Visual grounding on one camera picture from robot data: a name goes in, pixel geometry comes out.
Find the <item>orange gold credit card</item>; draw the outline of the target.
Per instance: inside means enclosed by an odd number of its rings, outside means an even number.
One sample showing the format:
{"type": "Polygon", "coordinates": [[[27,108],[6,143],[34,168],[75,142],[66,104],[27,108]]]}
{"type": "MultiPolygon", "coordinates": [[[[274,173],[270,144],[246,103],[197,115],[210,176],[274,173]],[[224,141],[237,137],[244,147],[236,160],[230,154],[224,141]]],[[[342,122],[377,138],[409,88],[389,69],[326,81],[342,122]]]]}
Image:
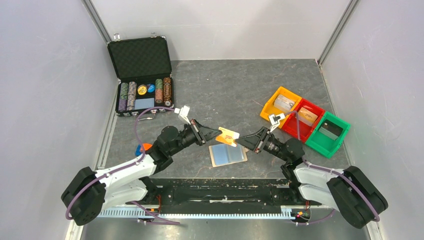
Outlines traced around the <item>orange gold credit card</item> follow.
{"type": "Polygon", "coordinates": [[[216,141],[232,147],[237,146],[236,140],[240,137],[238,132],[226,129],[224,127],[219,127],[218,130],[221,131],[221,134],[215,137],[216,141]]]}

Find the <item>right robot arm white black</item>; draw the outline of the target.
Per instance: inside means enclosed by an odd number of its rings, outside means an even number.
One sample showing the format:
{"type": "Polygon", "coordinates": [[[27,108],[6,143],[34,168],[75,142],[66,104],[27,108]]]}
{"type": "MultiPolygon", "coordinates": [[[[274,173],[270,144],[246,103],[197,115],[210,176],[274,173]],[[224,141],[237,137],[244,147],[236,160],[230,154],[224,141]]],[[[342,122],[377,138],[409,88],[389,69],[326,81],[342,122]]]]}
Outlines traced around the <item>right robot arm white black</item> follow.
{"type": "Polygon", "coordinates": [[[282,142],[262,127],[258,132],[241,136],[236,143],[253,151],[263,151],[284,161],[281,170],[291,183],[289,199],[295,204],[317,202],[338,211],[353,227],[363,228],[378,222],[389,203],[361,169],[350,166],[334,169],[305,160],[303,144],[290,138],[282,142]]]}

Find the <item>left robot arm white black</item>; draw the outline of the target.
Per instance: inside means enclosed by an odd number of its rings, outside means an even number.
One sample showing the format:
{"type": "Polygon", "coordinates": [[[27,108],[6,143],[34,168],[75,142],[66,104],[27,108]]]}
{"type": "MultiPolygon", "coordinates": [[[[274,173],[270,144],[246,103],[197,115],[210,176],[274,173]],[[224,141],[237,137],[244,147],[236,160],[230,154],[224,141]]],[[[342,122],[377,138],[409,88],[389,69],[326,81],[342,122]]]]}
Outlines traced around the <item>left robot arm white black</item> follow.
{"type": "Polygon", "coordinates": [[[83,226],[110,207],[137,201],[153,203],[157,190],[150,176],[166,169],[173,163],[172,157],[185,148],[202,146],[221,133],[192,119],[182,130],[164,127],[152,147],[132,160],[103,170],[80,169],[60,197],[66,206],[66,219],[83,226]]]}

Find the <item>beige leather card holder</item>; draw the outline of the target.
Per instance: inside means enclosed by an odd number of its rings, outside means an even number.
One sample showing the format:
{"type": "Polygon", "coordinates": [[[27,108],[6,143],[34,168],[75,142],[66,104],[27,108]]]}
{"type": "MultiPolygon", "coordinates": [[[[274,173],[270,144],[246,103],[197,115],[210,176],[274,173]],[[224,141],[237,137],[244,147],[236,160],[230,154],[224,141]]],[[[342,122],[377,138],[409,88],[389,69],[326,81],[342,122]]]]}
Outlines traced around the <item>beige leather card holder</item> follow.
{"type": "Polygon", "coordinates": [[[209,146],[211,164],[215,167],[247,162],[247,150],[241,146],[224,143],[209,146]]]}

